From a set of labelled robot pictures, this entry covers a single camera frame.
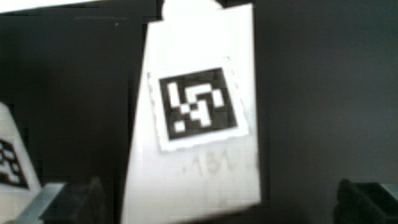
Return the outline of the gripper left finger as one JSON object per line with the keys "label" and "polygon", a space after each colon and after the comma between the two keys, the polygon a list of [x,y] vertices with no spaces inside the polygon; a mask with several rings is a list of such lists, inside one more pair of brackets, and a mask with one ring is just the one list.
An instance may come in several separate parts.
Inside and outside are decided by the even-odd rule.
{"label": "gripper left finger", "polygon": [[49,183],[13,224],[107,224],[102,180]]}

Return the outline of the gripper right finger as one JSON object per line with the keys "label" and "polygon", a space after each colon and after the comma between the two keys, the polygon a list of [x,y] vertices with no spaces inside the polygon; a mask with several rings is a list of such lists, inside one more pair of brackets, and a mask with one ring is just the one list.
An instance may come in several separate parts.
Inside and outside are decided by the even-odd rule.
{"label": "gripper right finger", "polygon": [[342,180],[337,224],[398,224],[398,183]]}

